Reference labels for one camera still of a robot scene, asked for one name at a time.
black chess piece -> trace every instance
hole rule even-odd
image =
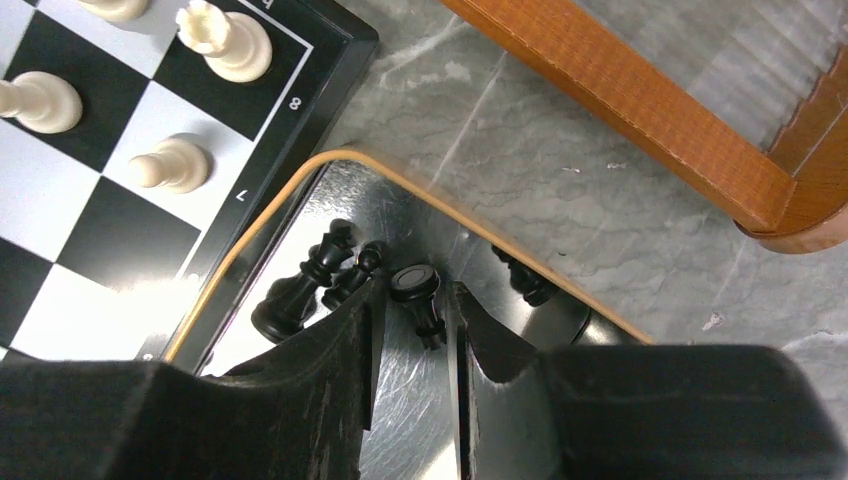
[[[412,314],[415,334],[427,350],[438,350],[447,343],[445,321],[436,314],[433,303],[440,283],[439,275],[432,266],[419,264],[397,272],[389,287],[392,300]]]
[[[522,294],[524,301],[531,307],[542,305],[560,290],[553,282],[500,248],[492,245],[492,251],[509,267],[509,285]]]
[[[300,263],[300,273],[275,281],[265,300],[256,306],[250,320],[259,333],[279,343],[301,331],[303,322],[317,308],[315,291],[332,285],[333,273],[353,256],[354,245],[350,226],[331,227],[321,244],[309,249],[309,259]]]
[[[333,286],[324,291],[321,303],[330,310],[335,310],[350,298],[359,287],[365,285],[374,271],[383,264],[385,244],[380,241],[368,242],[362,247],[356,263],[336,276]]]

marble surface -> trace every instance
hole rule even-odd
[[[382,50],[327,147],[406,158],[659,342],[781,348],[848,436],[848,244],[770,253],[436,0],[343,0]]]

black square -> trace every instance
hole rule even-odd
[[[35,12],[6,80],[32,70],[73,85],[82,98],[83,116],[67,132],[30,134],[102,171],[150,80],[41,12]]]
[[[200,232],[101,177],[56,262],[113,290],[171,280]]]
[[[50,266],[49,261],[0,238],[0,345],[12,343]]]
[[[306,47],[255,15],[236,0],[213,0],[225,12],[240,12],[259,21],[273,48],[271,66],[250,83],[233,83],[216,75],[202,55],[175,38],[153,79],[197,108],[253,140],[306,52]]]

chess piece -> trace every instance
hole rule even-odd
[[[254,18],[224,13],[204,1],[191,0],[177,12],[177,33],[185,46],[204,56],[218,76],[231,82],[251,82],[271,65],[271,40]]]
[[[447,343],[445,322],[436,314],[433,303],[439,284],[436,270],[430,265],[419,264],[397,272],[389,287],[392,300],[412,314],[415,334],[427,350],[438,350]]]
[[[521,293],[531,307],[538,307],[551,299],[560,288],[532,268],[512,258],[492,245],[492,251],[509,267],[509,285]]]
[[[335,310],[350,298],[359,287],[365,285],[371,279],[375,270],[380,268],[383,262],[382,242],[368,242],[362,247],[362,251],[356,259],[356,263],[336,276],[334,284],[324,292],[321,303],[330,310]]]
[[[138,18],[147,9],[148,0],[77,0],[89,12],[109,22]]]
[[[130,177],[144,188],[163,188],[187,193],[203,185],[209,177],[209,160],[197,145],[181,138],[167,138],[150,153],[128,164]]]
[[[27,72],[11,82],[0,80],[0,116],[14,118],[38,133],[61,133],[82,116],[82,101],[74,87],[56,75]]]
[[[321,244],[309,249],[309,259],[301,262],[300,273],[275,281],[251,314],[250,320],[259,333],[280,343],[301,331],[303,323],[315,313],[315,291],[332,285],[332,274],[353,256],[353,246],[349,226],[325,233]]]

white pawn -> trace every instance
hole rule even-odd
[[[177,33],[188,48],[204,56],[218,76],[231,82],[251,82],[271,65],[268,32],[252,17],[224,13],[204,0],[191,0],[177,12]]]
[[[81,116],[79,94],[56,75],[27,72],[11,82],[0,80],[0,117],[15,118],[33,132],[64,132]]]
[[[188,193],[209,177],[209,160],[203,150],[175,137],[157,143],[152,152],[133,158],[128,166],[138,186],[172,193]]]
[[[147,0],[78,0],[89,12],[109,22],[138,18],[147,9]]]

